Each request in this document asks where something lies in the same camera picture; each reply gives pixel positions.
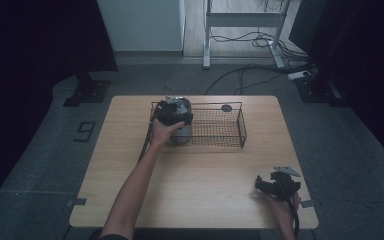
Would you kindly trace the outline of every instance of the black wire basket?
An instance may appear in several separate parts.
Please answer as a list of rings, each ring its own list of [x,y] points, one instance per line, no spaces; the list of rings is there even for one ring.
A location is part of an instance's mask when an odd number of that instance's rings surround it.
[[[152,103],[151,117],[157,103]],[[192,103],[193,120],[187,134],[173,136],[166,146],[241,147],[247,138],[242,102]]]

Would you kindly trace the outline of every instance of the floor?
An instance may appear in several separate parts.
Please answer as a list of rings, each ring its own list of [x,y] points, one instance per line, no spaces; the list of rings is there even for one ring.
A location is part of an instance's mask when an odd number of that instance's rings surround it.
[[[185,1],[189,9],[192,2],[195,0]],[[200,4],[194,9],[202,15],[198,10],[202,2],[196,2]],[[239,11],[237,2],[215,0],[214,8]],[[250,2],[254,5],[247,11],[256,9],[261,1]],[[198,17],[188,17],[187,27],[201,28]],[[196,42],[192,44],[196,49],[187,47],[187,40],[184,58],[117,56],[119,72],[92,73],[95,80],[111,81],[102,103],[63,107],[77,81],[71,77],[54,86],[54,100],[46,118],[0,189],[0,239],[88,239],[96,230],[71,228],[69,217],[113,96],[202,95],[229,71],[261,61],[272,64],[269,55],[262,53],[267,59],[259,57],[260,49],[249,50],[256,51],[257,57],[249,57],[251,53],[241,56],[241,51],[233,47],[217,53],[218,47],[226,45],[214,43],[215,61],[210,70],[204,70],[200,59],[203,39],[196,33],[196,40],[189,40]],[[272,79],[276,75],[265,70],[247,71],[246,84],[261,84],[247,88],[245,94],[279,99],[319,219],[317,229],[302,230],[298,239],[384,239],[384,149],[351,109],[303,103],[295,84],[284,74]],[[237,87],[234,72],[215,85],[209,95],[232,95]],[[77,132],[82,122],[96,123],[96,130],[85,143],[73,141],[84,137]],[[137,238],[279,239],[279,235],[276,230],[258,229],[143,229]]]

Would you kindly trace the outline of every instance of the metal rack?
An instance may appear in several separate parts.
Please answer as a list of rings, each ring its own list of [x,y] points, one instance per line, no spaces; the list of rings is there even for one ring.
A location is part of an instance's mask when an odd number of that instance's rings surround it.
[[[278,48],[286,15],[291,0],[286,0],[282,12],[279,13],[212,13],[211,1],[207,0],[205,14],[204,63],[205,69],[210,68],[210,29],[211,27],[275,27],[273,41],[269,41],[270,51],[278,68],[285,68]]]
[[[157,103],[152,103],[151,115]],[[247,138],[242,102],[192,103],[189,136],[174,137],[166,146],[241,147]]]

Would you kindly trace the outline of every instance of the cable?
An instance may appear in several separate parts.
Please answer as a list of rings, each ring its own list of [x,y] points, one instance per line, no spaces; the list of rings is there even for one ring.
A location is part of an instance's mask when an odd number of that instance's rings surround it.
[[[247,36],[249,36],[251,34],[258,34],[258,36],[255,37],[255,38],[252,38],[252,39],[243,39],[243,38],[245,38],[245,37],[247,37]],[[274,36],[272,36],[272,35],[269,35],[267,33],[261,32],[260,28],[258,28],[258,30],[256,32],[249,32],[249,33],[247,33],[245,35],[242,35],[242,36],[239,36],[239,37],[236,37],[236,38],[228,38],[228,37],[225,37],[225,36],[215,36],[215,35],[213,35],[213,32],[212,32],[211,29],[210,29],[210,35],[211,35],[211,38],[214,39],[214,41],[216,41],[216,42],[230,42],[230,41],[234,41],[234,42],[252,42],[252,45],[254,47],[259,47],[259,48],[270,47],[269,41],[272,41],[273,38],[274,38]],[[265,44],[261,45],[259,43],[260,41],[265,41]],[[303,61],[308,60],[308,56],[307,56],[306,53],[297,52],[297,51],[289,49],[286,46],[286,43],[284,41],[280,40],[280,39],[278,41],[278,46],[279,46],[279,49],[281,50],[281,52],[283,53],[283,55],[285,55],[286,57],[297,58],[297,59],[300,59],[300,60],[303,60]]]
[[[291,200],[289,198],[286,199],[286,202],[289,205],[289,208],[291,209],[292,215],[295,220],[295,238],[298,238],[298,233],[299,233],[299,218],[298,218],[298,213],[296,208],[292,205]]]
[[[245,69],[264,69],[264,70],[269,70],[269,71],[273,71],[273,72],[277,72],[277,73],[282,73],[282,74],[288,74],[288,73],[293,73],[293,72],[299,72],[299,71],[304,71],[304,70],[308,70],[308,69],[311,69],[315,67],[314,64],[305,64],[303,66],[299,66],[299,67],[296,67],[296,68],[289,68],[289,69],[278,69],[278,68],[275,68],[275,67],[269,67],[269,66],[264,66],[264,65],[257,65],[255,64],[255,66],[249,66],[249,67],[241,67],[241,68],[237,68],[237,69],[234,69],[234,70],[231,70],[225,74],[223,74],[222,76],[220,76],[219,78],[217,78],[207,89],[207,91],[205,91],[204,95],[207,95],[208,92],[210,92],[211,88],[214,87],[214,85],[216,85],[221,79],[223,79],[225,76],[229,75],[229,74],[232,74],[234,72],[238,72],[238,71],[242,71],[242,70],[245,70]]]
[[[260,4],[257,6],[254,12],[257,12],[258,8],[260,8],[260,6],[263,4],[264,1],[267,1],[267,0],[261,0]]]
[[[66,230],[65,233],[64,233],[64,237],[62,238],[63,240],[67,239],[68,232],[70,232],[70,230],[71,230],[71,225],[68,224],[68,228],[67,228],[67,230]]]
[[[248,64],[248,65],[246,65],[245,66],[245,69],[243,69],[243,70],[241,70],[241,71],[239,71],[238,72],[238,81],[239,81],[239,88],[237,88],[236,90],[235,90],[235,95],[236,95],[236,92],[239,90],[240,92],[239,92],[239,95],[244,95],[244,80],[243,80],[243,75],[244,75],[244,73],[247,71],[247,70],[249,70],[249,68],[248,67],[250,67],[250,66],[258,66],[257,64]]]
[[[269,1],[268,1],[268,0],[266,0],[266,1],[264,2],[264,12],[267,11],[267,5],[269,5]]]
[[[143,143],[142,151],[140,152],[138,162],[142,159],[143,155],[145,154],[146,148],[148,147],[148,143],[150,142],[152,125],[154,124],[155,118],[157,117],[161,104],[162,104],[162,101],[157,103],[157,105],[154,108],[154,112],[152,113],[151,119],[149,120],[148,131],[146,132],[145,142]]]
[[[233,12],[233,10],[229,6],[229,0],[226,0],[226,5],[227,5],[227,8],[229,8],[230,12]]]
[[[283,0],[280,2],[280,8],[279,8],[279,12],[282,11],[282,7],[283,7]]]
[[[245,94],[245,92],[243,91],[244,89],[246,89],[246,88],[250,88],[250,87],[254,87],[254,86],[257,86],[257,85],[260,85],[260,84],[263,84],[263,83],[269,83],[269,82],[273,81],[273,79],[276,79],[276,78],[278,78],[278,77],[280,77],[280,76],[282,76],[282,75],[284,75],[284,73],[279,73],[279,74],[277,74],[277,75],[275,75],[275,76],[269,78],[267,81],[260,81],[260,82],[253,83],[253,84],[248,85],[248,86],[245,86],[245,87],[243,86],[243,83],[242,83],[242,86],[241,86],[241,87],[235,89],[235,95],[237,95],[236,92],[237,92],[238,90],[241,91],[241,93],[240,93],[239,95],[244,95],[244,94]]]

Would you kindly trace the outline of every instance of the white wall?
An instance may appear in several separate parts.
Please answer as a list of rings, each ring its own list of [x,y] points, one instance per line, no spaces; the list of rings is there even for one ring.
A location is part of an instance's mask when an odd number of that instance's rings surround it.
[[[184,0],[98,0],[114,51],[182,51]]]

